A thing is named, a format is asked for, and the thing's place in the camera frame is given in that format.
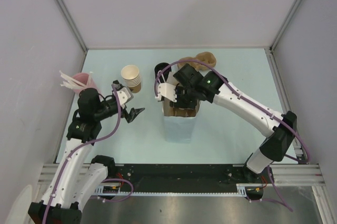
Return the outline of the light blue paper bag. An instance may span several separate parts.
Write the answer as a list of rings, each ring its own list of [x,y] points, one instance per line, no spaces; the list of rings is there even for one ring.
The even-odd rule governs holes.
[[[198,109],[199,112],[199,108],[200,101],[197,103],[195,109]],[[197,115],[195,117],[175,117],[172,116],[171,109],[170,101],[164,98],[162,111],[165,140],[174,143],[190,143]]]

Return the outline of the brown pulp cup carrier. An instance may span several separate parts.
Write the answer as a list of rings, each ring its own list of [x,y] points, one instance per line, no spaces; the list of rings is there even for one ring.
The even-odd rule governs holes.
[[[195,117],[198,109],[172,108],[172,116],[175,117]]]

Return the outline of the pink cup holder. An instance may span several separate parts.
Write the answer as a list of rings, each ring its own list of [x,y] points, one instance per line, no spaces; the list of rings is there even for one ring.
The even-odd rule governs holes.
[[[97,87],[95,81],[93,80],[92,72],[89,73],[77,73],[73,77],[73,82],[75,83],[75,87],[72,90],[79,94],[82,90],[87,88],[94,88],[98,92],[100,92]]]

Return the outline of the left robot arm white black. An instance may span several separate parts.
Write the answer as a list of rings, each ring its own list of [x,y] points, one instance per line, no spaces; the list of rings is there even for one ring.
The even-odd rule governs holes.
[[[112,83],[112,94],[102,96],[97,89],[87,88],[79,93],[77,110],[68,127],[63,157],[55,175],[39,202],[31,203],[28,215],[34,223],[80,223],[84,206],[102,182],[115,182],[121,188],[123,179],[114,158],[97,155],[81,179],[80,171],[94,144],[113,136],[114,129],[104,137],[98,137],[104,119],[117,117],[131,123],[143,108],[126,109],[133,99],[131,90],[119,81]]]

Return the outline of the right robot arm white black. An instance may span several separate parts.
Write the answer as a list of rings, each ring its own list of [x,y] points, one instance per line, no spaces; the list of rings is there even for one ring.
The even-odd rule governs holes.
[[[172,107],[193,108],[200,101],[208,101],[232,111],[265,137],[260,147],[244,163],[239,175],[241,178],[256,182],[268,165],[283,160],[295,137],[295,113],[288,111],[283,114],[258,103],[215,70],[202,75],[191,65],[185,64],[173,77],[178,83],[175,86],[176,101],[170,103]]]

